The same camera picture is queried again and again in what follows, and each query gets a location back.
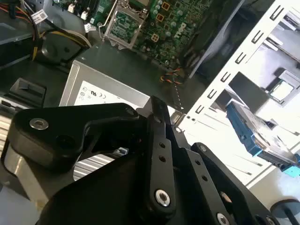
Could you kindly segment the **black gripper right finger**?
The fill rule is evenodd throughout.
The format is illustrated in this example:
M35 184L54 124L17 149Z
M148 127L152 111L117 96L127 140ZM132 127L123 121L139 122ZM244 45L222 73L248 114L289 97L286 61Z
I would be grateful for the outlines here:
M163 105L165 225L276 225L278 220L202 143L189 145Z

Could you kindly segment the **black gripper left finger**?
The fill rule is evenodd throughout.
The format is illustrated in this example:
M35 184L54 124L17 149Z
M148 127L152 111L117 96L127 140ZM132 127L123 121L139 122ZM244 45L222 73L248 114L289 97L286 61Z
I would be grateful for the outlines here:
M8 132L8 170L27 196L43 203L123 156L163 153L163 105L125 103L26 109Z

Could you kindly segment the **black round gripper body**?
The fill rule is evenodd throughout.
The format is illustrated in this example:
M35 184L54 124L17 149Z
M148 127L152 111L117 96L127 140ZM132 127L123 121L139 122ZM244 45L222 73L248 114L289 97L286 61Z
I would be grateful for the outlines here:
M207 199L170 154L123 156L56 193L41 225L210 225Z

